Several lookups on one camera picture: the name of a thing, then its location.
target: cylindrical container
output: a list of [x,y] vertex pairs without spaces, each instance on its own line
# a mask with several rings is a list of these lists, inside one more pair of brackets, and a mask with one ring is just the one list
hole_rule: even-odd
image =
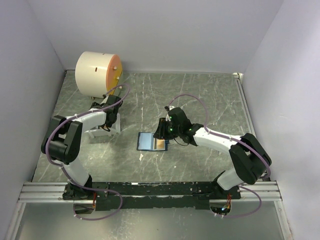
[[83,95],[90,97],[103,98],[118,84],[121,74],[122,64],[116,54],[85,51],[75,66],[76,85]]

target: white wall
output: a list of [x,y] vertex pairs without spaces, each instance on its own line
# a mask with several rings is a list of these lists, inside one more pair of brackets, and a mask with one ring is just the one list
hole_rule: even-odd
[[244,74],[295,240],[320,237],[320,1],[285,0]]
[[283,0],[28,0],[63,66],[84,51],[129,71],[243,73]]
[[0,0],[0,239],[31,179],[64,70],[25,0]]

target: black metal base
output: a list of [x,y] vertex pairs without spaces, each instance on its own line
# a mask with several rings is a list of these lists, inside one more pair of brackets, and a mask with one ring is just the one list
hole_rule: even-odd
[[[119,192],[123,197],[122,209],[195,208],[210,209],[209,200],[226,200],[230,193],[240,199],[237,186],[228,191],[217,186],[216,181],[188,182],[93,182],[93,188],[101,189],[96,196],[96,211],[117,209],[120,198],[104,189]],[[93,193],[87,199],[93,200]]]

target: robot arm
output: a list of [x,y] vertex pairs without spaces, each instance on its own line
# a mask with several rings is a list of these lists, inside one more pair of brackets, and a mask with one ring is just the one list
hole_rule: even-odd
[[[94,102],[91,105],[91,110],[105,108],[120,100],[120,97],[115,95],[109,95],[101,104]],[[76,118],[70,122],[67,122],[53,137],[49,145],[49,154],[51,158],[60,164],[63,164],[64,169],[69,176],[76,181],[79,185],[85,187],[92,187],[92,178],[88,172],[84,169],[81,162],[78,159],[80,151],[81,136],[82,133],[89,131],[95,127],[110,128],[112,124],[117,121],[118,109],[121,104],[109,108],[106,111],[97,111],[88,115]],[[48,130],[45,134],[41,145],[42,153],[46,153],[46,144],[49,136],[66,119],[71,116],[63,117],[54,116],[49,124]],[[86,195],[85,191],[78,192],[77,195]]]
[[231,140],[237,139],[256,150],[271,165],[271,159],[255,136],[246,133],[244,136],[228,135],[215,132],[217,135],[229,136],[229,139],[209,134],[203,125],[192,124],[180,107],[165,107],[166,118],[159,119],[158,128],[153,135],[156,139],[171,140],[180,137],[185,143],[204,146],[230,155],[234,168],[222,172],[213,182],[226,191],[241,183],[254,184],[266,171],[261,160],[246,147]]

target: floor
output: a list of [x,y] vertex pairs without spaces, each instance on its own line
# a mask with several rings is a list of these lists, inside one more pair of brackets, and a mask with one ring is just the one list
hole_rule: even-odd
[[[249,131],[236,80],[231,74],[124,73],[131,91],[119,109],[121,134],[95,139],[83,135],[79,159],[93,181],[175,182],[212,181],[232,167],[230,157],[201,146],[180,146],[170,141],[168,151],[137,151],[138,132],[154,132],[164,106],[181,93],[201,98],[209,110],[209,127],[232,135]],[[68,71],[58,97],[54,115],[70,116],[87,111],[93,101],[82,95],[75,72]],[[193,98],[181,97],[174,103],[192,123],[203,124],[205,111]],[[33,182],[66,182],[57,167],[49,165],[43,154]]]

